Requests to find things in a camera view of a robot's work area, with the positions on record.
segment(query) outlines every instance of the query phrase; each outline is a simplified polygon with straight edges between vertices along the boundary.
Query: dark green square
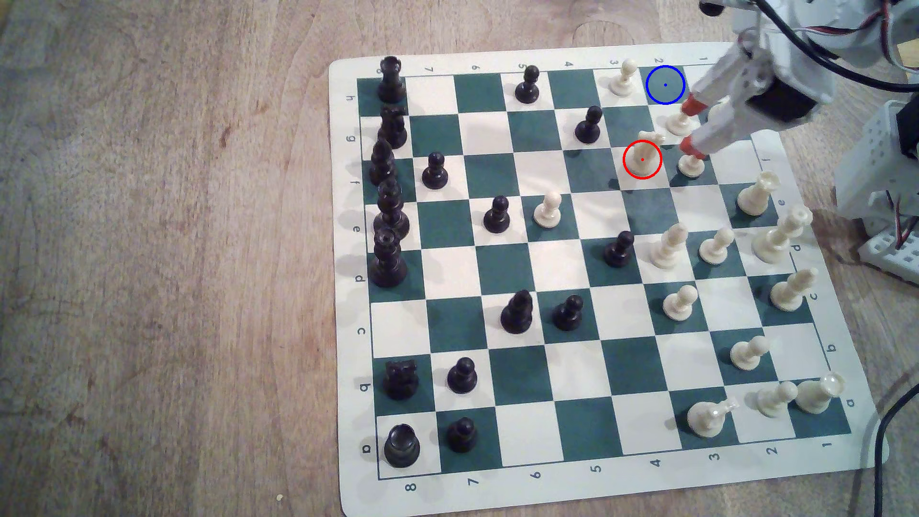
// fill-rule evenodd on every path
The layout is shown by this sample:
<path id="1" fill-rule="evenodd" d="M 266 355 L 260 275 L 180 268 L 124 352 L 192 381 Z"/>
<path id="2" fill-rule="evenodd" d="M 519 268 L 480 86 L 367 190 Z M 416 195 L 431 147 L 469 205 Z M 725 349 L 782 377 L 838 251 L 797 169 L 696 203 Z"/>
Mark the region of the dark green square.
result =
<path id="1" fill-rule="evenodd" d="M 565 461 L 622 456 L 613 399 L 580 398 L 555 402 Z"/>
<path id="2" fill-rule="evenodd" d="M 463 158 L 470 199 L 520 195 L 514 155 L 467 155 Z"/>
<path id="3" fill-rule="evenodd" d="M 667 391 L 657 339 L 607 339 L 603 341 L 609 389 L 613 395 Z"/>
<path id="4" fill-rule="evenodd" d="M 515 153 L 562 149 L 554 111 L 510 111 L 507 120 Z"/>
<path id="5" fill-rule="evenodd" d="M 418 391 L 405 400 L 393 400 L 383 390 L 386 378 L 386 361 L 408 361 L 414 359 L 418 369 Z M 434 410 L 434 376 L 431 374 L 430 355 L 408 355 L 403 357 L 379 357 L 373 360 L 373 405 L 378 417 L 384 415 L 405 415 L 426 413 Z"/>
<path id="6" fill-rule="evenodd" d="M 412 133 L 412 156 L 427 156 L 435 151 L 445 156 L 462 155 L 458 115 L 409 117 L 409 124 Z"/>
<path id="7" fill-rule="evenodd" d="M 622 202 L 636 236 L 662 234 L 679 223 L 670 189 L 623 190 Z"/>
<path id="8" fill-rule="evenodd" d="M 533 291 L 533 267 L 526 244 L 502 244 L 475 248 L 482 294 Z"/>
<path id="9" fill-rule="evenodd" d="M 367 255 L 367 267 L 375 257 L 372 253 Z M 425 299 L 425 275 L 421 267 L 421 251 L 403 251 L 402 258 L 408 267 L 408 276 L 402 283 L 395 287 L 379 287 L 369 279 L 369 297 L 372 304 L 377 302 L 401 302 L 405 300 L 424 300 Z"/>
<path id="10" fill-rule="evenodd" d="M 717 436 L 702 438 L 697 436 L 686 422 L 686 414 L 697 402 L 719 403 L 727 398 L 724 387 L 715 386 L 708 388 L 686 389 L 670 392 L 670 403 L 674 406 L 676 417 L 676 430 L 680 435 L 680 443 L 684 449 L 709 449 L 711 447 L 724 447 L 737 445 L 737 430 L 734 428 L 734 417 L 728 413 L 724 418 L 724 427 Z"/>
<path id="11" fill-rule="evenodd" d="M 495 349 L 488 350 L 488 354 L 496 405 L 552 400 L 545 347 Z"/>
<path id="12" fill-rule="evenodd" d="M 788 278 L 788 275 L 747 277 L 747 280 L 750 282 L 750 289 L 753 292 L 753 299 L 756 303 L 756 311 L 759 313 L 759 320 L 763 322 L 763 327 L 813 322 L 811 308 L 808 306 L 808 299 L 806 296 L 804 297 L 804 302 L 798 307 L 798 310 L 792 312 L 776 309 L 772 305 L 772 301 L 769 300 L 769 294 L 772 292 L 772 287 Z"/>
<path id="13" fill-rule="evenodd" d="M 738 341 L 749 341 L 763 335 L 761 328 L 739 328 L 736 330 L 719 330 L 710 332 L 711 342 L 715 345 L 715 356 L 721 369 L 721 379 L 726 385 L 746 385 L 777 381 L 776 367 L 772 364 L 772 354 L 759 358 L 759 365 L 753 370 L 745 371 L 731 362 L 731 348 Z"/>
<path id="14" fill-rule="evenodd" d="M 676 293 L 684 285 L 696 286 L 692 281 L 644 284 L 648 307 L 651 308 L 651 322 L 654 324 L 655 335 L 704 332 L 709 329 L 709 325 L 705 321 L 705 315 L 702 313 L 702 306 L 698 301 L 693 304 L 692 314 L 686 321 L 674 321 L 664 313 L 664 298 L 667 297 L 667 294 Z"/>
<path id="15" fill-rule="evenodd" d="M 578 238 L 577 221 L 574 219 L 574 204 L 571 194 L 562 194 L 562 220 L 554 228 L 543 228 L 533 220 L 533 211 L 542 203 L 543 196 L 526 196 L 521 198 L 523 214 L 527 225 L 527 240 L 530 242 L 543 242 L 550 240 L 569 240 Z"/>
<path id="16" fill-rule="evenodd" d="M 587 279 L 591 287 L 641 283 L 638 260 L 634 257 L 621 268 L 613 268 L 603 260 L 603 249 L 607 244 L 613 242 L 616 242 L 615 237 L 581 241 L 581 247 L 584 250 L 584 264 L 587 267 Z"/>
<path id="17" fill-rule="evenodd" d="M 453 86 L 460 113 L 505 110 L 505 92 L 500 74 L 454 75 Z"/>
<path id="18" fill-rule="evenodd" d="M 600 104 L 593 70 L 547 72 L 555 109 L 589 108 Z"/>
<path id="19" fill-rule="evenodd" d="M 428 300 L 427 335 L 431 352 L 486 348 L 482 298 Z"/>
<path id="20" fill-rule="evenodd" d="M 454 453 L 447 445 L 447 428 L 463 417 L 472 419 L 476 443 L 467 453 Z M 471 472 L 501 468 L 501 443 L 494 408 L 438 411 L 437 441 L 440 443 L 440 472 Z"/>
<path id="21" fill-rule="evenodd" d="M 581 311 L 581 326 L 575 330 L 559 330 L 552 323 L 552 311 L 556 305 L 563 304 L 565 298 L 577 294 L 584 300 L 584 309 Z M 571 289 L 568 291 L 542 291 L 539 292 L 539 317 L 542 318 L 542 337 L 547 343 L 567 343 L 572 341 L 590 341 L 600 339 L 596 330 L 596 315 L 594 302 L 590 297 L 589 289 Z"/>
<path id="22" fill-rule="evenodd" d="M 421 247 L 472 246 L 469 200 L 418 203 Z"/>
<path id="23" fill-rule="evenodd" d="M 612 149 L 577 149 L 563 154 L 572 192 L 619 190 Z"/>

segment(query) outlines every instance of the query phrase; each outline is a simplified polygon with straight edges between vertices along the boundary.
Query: white pawn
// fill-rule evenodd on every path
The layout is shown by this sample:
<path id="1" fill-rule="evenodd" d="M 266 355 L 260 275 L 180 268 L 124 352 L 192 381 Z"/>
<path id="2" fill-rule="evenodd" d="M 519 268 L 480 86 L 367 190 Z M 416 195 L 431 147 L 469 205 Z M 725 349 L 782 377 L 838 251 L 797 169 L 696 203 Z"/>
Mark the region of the white pawn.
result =
<path id="1" fill-rule="evenodd" d="M 769 195 L 778 189 L 779 181 L 776 173 L 764 170 L 759 173 L 756 183 L 741 190 L 737 196 L 737 206 L 747 215 L 756 217 L 763 215 L 769 208 Z"/>
<path id="2" fill-rule="evenodd" d="M 843 376 L 829 372 L 819 381 L 804 381 L 799 384 L 795 404 L 808 413 L 818 415 L 830 407 L 830 400 L 842 395 L 844 389 Z"/>
<path id="3" fill-rule="evenodd" d="M 756 336 L 749 341 L 739 341 L 731 347 L 731 362 L 741 370 L 753 370 L 759 366 L 759 358 L 769 351 L 765 336 Z"/>
<path id="4" fill-rule="evenodd" d="M 800 270 L 791 273 L 789 279 L 772 286 L 769 300 L 777 309 L 786 312 L 796 311 L 804 301 L 804 295 L 817 281 L 817 269 Z"/>
<path id="5" fill-rule="evenodd" d="M 684 285 L 676 293 L 664 298 L 664 314 L 674 321 L 686 321 L 692 315 L 692 304 L 698 300 L 698 291 L 692 285 Z"/>
<path id="6" fill-rule="evenodd" d="M 713 438 L 721 432 L 721 428 L 724 427 L 724 418 L 728 413 L 740 406 L 737 399 L 732 396 L 719 404 L 697 402 L 686 414 L 686 423 L 689 424 L 689 429 L 702 438 Z"/>
<path id="7" fill-rule="evenodd" d="M 558 192 L 550 192 L 542 198 L 536 210 L 533 211 L 533 221 L 543 228 L 550 229 L 559 225 L 562 220 L 562 212 L 559 207 L 562 206 L 562 195 Z"/>
<path id="8" fill-rule="evenodd" d="M 798 387 L 791 381 L 785 381 L 773 388 L 763 388 L 756 392 L 756 408 L 769 418 L 776 418 L 788 408 L 789 402 L 798 396 Z"/>
<path id="9" fill-rule="evenodd" d="M 686 237 L 689 230 L 683 223 L 667 228 L 661 236 L 661 242 L 651 249 L 651 262 L 662 270 L 671 270 L 679 260 L 679 253 L 686 248 Z"/>
<path id="10" fill-rule="evenodd" d="M 725 226 L 711 239 L 705 239 L 698 247 L 698 255 L 703 260 L 717 266 L 728 257 L 728 246 L 734 242 L 734 231 Z"/>

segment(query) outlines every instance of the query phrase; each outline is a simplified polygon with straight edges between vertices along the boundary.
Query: wood grain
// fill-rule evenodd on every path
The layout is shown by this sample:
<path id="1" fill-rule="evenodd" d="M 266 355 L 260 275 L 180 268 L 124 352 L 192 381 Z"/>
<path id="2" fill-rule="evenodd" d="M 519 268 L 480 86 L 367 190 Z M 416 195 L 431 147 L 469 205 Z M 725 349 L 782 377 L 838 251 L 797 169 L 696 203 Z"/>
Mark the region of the wood grain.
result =
<path id="1" fill-rule="evenodd" d="M 0 513 L 340 514 L 332 61 L 730 37 L 684 0 L 14 3 Z M 886 408 L 916 382 L 919 296 L 857 265 L 857 230 L 833 214 L 834 165 L 888 98 L 839 86 L 783 141 Z M 890 515 L 919 514 L 917 426 L 919 405 L 890 429 Z M 863 515 L 870 474 L 467 514 Z"/>

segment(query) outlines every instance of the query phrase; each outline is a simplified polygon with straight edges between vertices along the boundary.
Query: black pawn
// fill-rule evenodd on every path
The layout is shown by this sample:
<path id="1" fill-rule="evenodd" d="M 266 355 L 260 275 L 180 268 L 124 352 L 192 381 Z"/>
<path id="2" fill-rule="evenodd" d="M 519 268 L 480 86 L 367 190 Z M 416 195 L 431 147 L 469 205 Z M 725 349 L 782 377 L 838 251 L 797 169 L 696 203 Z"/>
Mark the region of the black pawn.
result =
<path id="1" fill-rule="evenodd" d="M 412 466 L 421 453 L 421 443 L 408 424 L 399 424 L 390 429 L 386 443 L 383 444 L 383 455 L 386 462 L 396 468 Z"/>
<path id="2" fill-rule="evenodd" d="M 482 218 L 482 225 L 493 234 L 500 234 L 511 224 L 511 216 L 507 214 L 507 198 L 497 196 L 492 200 L 492 208 Z"/>
<path id="3" fill-rule="evenodd" d="M 475 373 L 475 362 L 468 357 L 460 358 L 447 373 L 447 386 L 453 393 L 469 393 L 478 382 L 479 375 Z"/>
<path id="4" fill-rule="evenodd" d="M 532 64 L 523 71 L 523 82 L 517 85 L 514 90 L 514 96 L 524 104 L 533 104 L 539 98 L 539 87 L 536 81 L 539 79 L 539 69 Z"/>
<path id="5" fill-rule="evenodd" d="M 533 297 L 526 289 L 514 293 L 507 307 L 501 311 L 501 327 L 511 334 L 522 334 L 533 323 Z"/>
<path id="6" fill-rule="evenodd" d="M 552 311 L 552 323 L 559 330 L 575 330 L 581 326 L 583 308 L 584 300 L 577 294 L 572 294 Z"/>
<path id="7" fill-rule="evenodd" d="M 383 79 L 377 86 L 377 96 L 387 104 L 397 104 L 405 98 L 405 84 L 399 73 L 402 71 L 402 62 L 396 56 L 386 56 L 380 61 L 380 71 Z"/>
<path id="8" fill-rule="evenodd" d="M 475 430 L 475 422 L 468 417 L 463 417 L 447 426 L 447 446 L 454 453 L 467 453 L 475 447 L 479 433 Z"/>
<path id="9" fill-rule="evenodd" d="M 587 116 L 580 121 L 574 128 L 574 136 L 584 144 L 592 144 L 600 138 L 600 119 L 603 118 L 603 110 L 599 106 L 591 106 L 587 109 Z"/>
<path id="10" fill-rule="evenodd" d="M 635 237 L 631 232 L 620 232 L 615 241 L 603 248 L 603 260 L 613 268 L 625 266 L 631 260 L 634 242 Z"/>
<path id="11" fill-rule="evenodd" d="M 399 238 L 389 226 L 383 226 L 373 236 L 374 259 L 370 262 L 368 276 L 375 285 L 395 287 L 408 276 L 408 266 L 402 258 Z"/>
<path id="12" fill-rule="evenodd" d="M 431 190 L 440 190 L 447 185 L 447 170 L 444 156 L 435 151 L 427 156 L 427 168 L 421 173 L 421 182 Z"/>

